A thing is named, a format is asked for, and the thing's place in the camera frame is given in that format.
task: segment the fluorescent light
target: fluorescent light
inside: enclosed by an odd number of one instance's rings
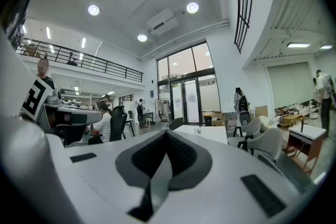
[[[331,48],[332,48],[331,45],[323,45],[320,49],[322,49],[322,50],[329,50]]]
[[[82,40],[82,48],[84,48],[84,47],[85,47],[85,42],[86,42],[86,38],[85,38],[85,37],[83,37],[83,40]]]
[[[288,48],[307,48],[309,46],[308,43],[290,43],[287,45]]]
[[[88,11],[92,16],[97,16],[99,14],[99,7],[97,7],[96,5],[91,5]]]
[[[138,35],[138,41],[145,42],[147,41],[147,36],[144,34]]]
[[[196,13],[197,11],[198,11],[198,9],[199,9],[199,6],[198,6],[198,4],[197,3],[195,3],[195,2],[192,2],[192,3],[189,3],[188,5],[187,5],[187,11],[189,12],[189,13]]]
[[[48,37],[49,39],[51,39],[51,37],[50,37],[50,29],[49,29],[49,27],[47,27],[47,37]]]

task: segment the ceiling light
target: ceiling light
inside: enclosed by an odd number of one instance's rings
[[[145,42],[145,41],[147,41],[147,36],[146,35],[138,35],[138,40],[140,42]]]
[[[47,27],[47,37],[48,37],[49,39],[51,39],[51,37],[50,37],[50,29],[49,29],[49,27]]]
[[[84,47],[85,47],[85,42],[86,42],[86,38],[85,38],[85,37],[83,37],[83,40],[82,40],[82,48],[84,48]]]
[[[320,49],[322,49],[322,50],[329,50],[331,48],[332,48],[331,45],[323,45]]]
[[[196,13],[197,11],[198,11],[198,4],[197,3],[194,3],[194,2],[192,2],[192,3],[189,3],[188,5],[187,5],[187,11],[189,12],[189,13]]]
[[[287,45],[288,48],[307,48],[309,46],[308,43],[290,43]]]
[[[92,16],[96,16],[99,14],[99,7],[97,7],[96,5],[91,5],[89,7],[89,13],[92,15]]]

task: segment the hair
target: hair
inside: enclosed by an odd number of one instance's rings
[[[48,66],[49,66],[49,61],[48,61],[48,59],[47,59],[47,58],[41,58],[41,59],[39,60],[39,62],[38,62],[38,63],[40,63],[42,60],[45,60],[45,61],[47,61],[47,63],[48,63]]]
[[[236,88],[236,93],[239,93],[240,95],[243,95],[243,92],[240,88]]]
[[[107,104],[104,103],[104,102],[101,102],[99,104],[98,108],[101,109],[102,111],[109,111],[109,108],[108,108]]]

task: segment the glass door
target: glass door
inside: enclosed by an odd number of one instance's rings
[[[200,91],[196,78],[171,83],[174,119],[183,118],[184,124],[202,122]]]

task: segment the air conditioner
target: air conditioner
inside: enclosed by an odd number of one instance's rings
[[[150,33],[157,36],[160,36],[179,26],[178,24],[179,22],[175,18],[173,12],[168,8],[155,15],[146,23],[150,29]]]

